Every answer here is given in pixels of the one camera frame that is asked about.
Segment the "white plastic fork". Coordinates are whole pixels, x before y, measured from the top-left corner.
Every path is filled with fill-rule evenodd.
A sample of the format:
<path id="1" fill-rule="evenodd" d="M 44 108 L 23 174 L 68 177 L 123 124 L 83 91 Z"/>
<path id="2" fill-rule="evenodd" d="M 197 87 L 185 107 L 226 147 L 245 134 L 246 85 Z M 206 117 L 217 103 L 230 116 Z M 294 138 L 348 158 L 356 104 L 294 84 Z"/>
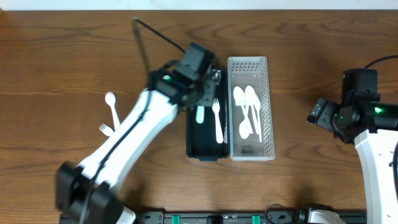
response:
<path id="1" fill-rule="evenodd" d="M 222 144 L 224 141 L 222 129 L 221 129 L 221 121 L 219 117 L 219 112 L 220 112 L 220 103 L 217 98 L 214 98 L 213 104 L 212 104 L 212 110 L 214 112 L 215 116 L 215 131 L 216 131 L 216 142 L 218 144 Z"/>

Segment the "light blue plastic fork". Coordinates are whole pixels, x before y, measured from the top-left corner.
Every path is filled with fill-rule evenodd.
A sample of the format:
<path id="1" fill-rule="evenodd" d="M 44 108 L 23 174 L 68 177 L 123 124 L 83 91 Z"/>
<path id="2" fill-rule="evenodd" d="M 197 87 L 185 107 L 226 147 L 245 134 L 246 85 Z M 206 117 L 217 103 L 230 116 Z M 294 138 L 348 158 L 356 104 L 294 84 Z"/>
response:
<path id="1" fill-rule="evenodd" d="M 195 116 L 195 120 L 198 124 L 202 124 L 205 117 L 205 107 L 204 106 L 197 106 L 197 112 Z"/>

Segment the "white plastic spoon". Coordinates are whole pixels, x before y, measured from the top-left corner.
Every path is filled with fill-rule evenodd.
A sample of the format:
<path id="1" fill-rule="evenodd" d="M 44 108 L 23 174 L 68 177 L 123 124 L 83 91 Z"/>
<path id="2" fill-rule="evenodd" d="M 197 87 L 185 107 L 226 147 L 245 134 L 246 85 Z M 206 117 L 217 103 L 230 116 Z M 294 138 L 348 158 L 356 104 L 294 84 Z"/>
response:
<path id="1" fill-rule="evenodd" d="M 257 133 L 259 135 L 259 142 L 262 142 L 261 117 L 260 117 L 261 102 L 259 101 L 258 98 L 254 100 L 254 107 L 257 113 Z"/>
<path id="2" fill-rule="evenodd" d="M 245 94 L 244 94 L 242 88 L 240 88 L 238 86 L 234 87 L 233 96 L 234 96 L 236 106 L 241 107 L 241 105 L 243 105 L 246 108 L 246 97 L 245 97 Z"/>
<path id="3" fill-rule="evenodd" d="M 245 97 L 246 97 L 246 108 L 249 108 L 250 106 L 252 106 L 252 111 L 256 111 L 256 109 L 254 107 L 254 100 L 257 98 L 259 99 L 259 97 L 251 85 L 248 85 L 245 88 Z M 256 113 L 255 129 L 256 129 L 256 133 L 257 133 L 257 113 Z"/>
<path id="4" fill-rule="evenodd" d="M 244 119 L 239 125 L 239 134 L 242 139 L 247 139 L 252 134 L 252 127 L 248 118 L 248 111 L 245 106 L 241 105 Z"/>

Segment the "clear white plastic basket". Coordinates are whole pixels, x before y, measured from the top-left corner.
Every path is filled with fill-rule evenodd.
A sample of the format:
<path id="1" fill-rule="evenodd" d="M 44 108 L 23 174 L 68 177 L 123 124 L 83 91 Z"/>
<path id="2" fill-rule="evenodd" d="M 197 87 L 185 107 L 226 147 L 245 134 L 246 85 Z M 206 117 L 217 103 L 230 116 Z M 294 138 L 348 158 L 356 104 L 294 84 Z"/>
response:
<path id="1" fill-rule="evenodd" d="M 240 106 L 236 106 L 233 90 L 251 85 L 261 102 L 262 142 L 256 133 L 256 111 L 252 106 L 246 108 L 252 127 L 252 134 L 242 139 L 239 125 L 244 116 Z M 269 161 L 275 159 L 274 133 L 271 113 L 271 94 L 266 57 L 229 57 L 228 58 L 228 144 L 230 156 L 236 161 Z"/>

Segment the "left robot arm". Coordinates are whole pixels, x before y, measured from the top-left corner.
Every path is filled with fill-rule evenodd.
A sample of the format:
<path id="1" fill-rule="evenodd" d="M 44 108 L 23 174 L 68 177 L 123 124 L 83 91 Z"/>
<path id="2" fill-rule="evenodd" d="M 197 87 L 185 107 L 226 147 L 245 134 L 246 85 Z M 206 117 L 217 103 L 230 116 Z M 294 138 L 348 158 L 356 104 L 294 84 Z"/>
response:
<path id="1" fill-rule="evenodd" d="M 55 206 L 79 223 L 136 223 L 136 213 L 117 198 L 129 171 L 180 107 L 213 104 L 221 77 L 215 68 L 195 78 L 166 68 L 150 72 L 147 88 L 115 132 L 76 167 L 64 162 L 58 168 Z"/>

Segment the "white fork under arm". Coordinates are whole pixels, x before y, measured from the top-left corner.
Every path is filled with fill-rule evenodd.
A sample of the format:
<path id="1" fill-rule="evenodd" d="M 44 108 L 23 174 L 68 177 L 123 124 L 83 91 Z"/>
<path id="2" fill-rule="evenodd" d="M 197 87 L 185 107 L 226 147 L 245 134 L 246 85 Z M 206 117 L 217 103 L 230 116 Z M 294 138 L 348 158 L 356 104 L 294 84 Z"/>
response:
<path id="1" fill-rule="evenodd" d="M 113 133 L 114 133 L 114 130 L 113 130 L 111 127 L 109 127 L 108 125 L 106 125 L 106 124 L 101 124 L 101 125 L 99 126 L 99 130 L 100 130 L 105 136 L 108 136 L 108 137 L 112 136 Z"/>

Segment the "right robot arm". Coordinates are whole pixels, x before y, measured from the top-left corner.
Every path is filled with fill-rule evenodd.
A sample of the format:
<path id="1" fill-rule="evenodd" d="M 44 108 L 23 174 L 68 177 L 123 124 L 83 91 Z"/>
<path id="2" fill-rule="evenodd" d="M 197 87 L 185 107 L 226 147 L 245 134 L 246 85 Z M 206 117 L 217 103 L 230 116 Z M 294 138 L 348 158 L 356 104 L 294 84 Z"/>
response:
<path id="1" fill-rule="evenodd" d="M 361 163 L 368 223 L 397 223 L 397 106 L 371 100 L 339 105 L 319 98 L 307 117 L 353 144 Z"/>

